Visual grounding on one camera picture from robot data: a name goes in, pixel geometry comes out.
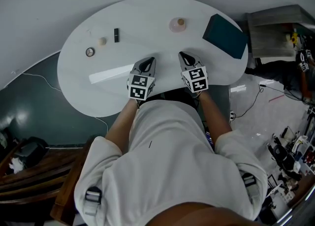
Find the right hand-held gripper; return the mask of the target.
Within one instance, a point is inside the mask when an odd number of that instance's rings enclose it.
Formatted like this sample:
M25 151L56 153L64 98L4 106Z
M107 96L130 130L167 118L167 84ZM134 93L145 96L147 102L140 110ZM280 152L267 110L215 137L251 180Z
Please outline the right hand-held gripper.
M197 55L185 51L179 52L178 57L182 70L181 76L188 89L192 93L207 90L208 73L201 59Z

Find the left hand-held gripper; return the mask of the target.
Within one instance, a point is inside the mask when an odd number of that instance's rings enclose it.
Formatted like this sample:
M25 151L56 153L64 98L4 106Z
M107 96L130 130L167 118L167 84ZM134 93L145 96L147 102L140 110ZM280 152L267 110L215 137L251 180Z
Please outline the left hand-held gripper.
M155 86L156 59L147 57L137 61L127 81L128 97L146 100Z

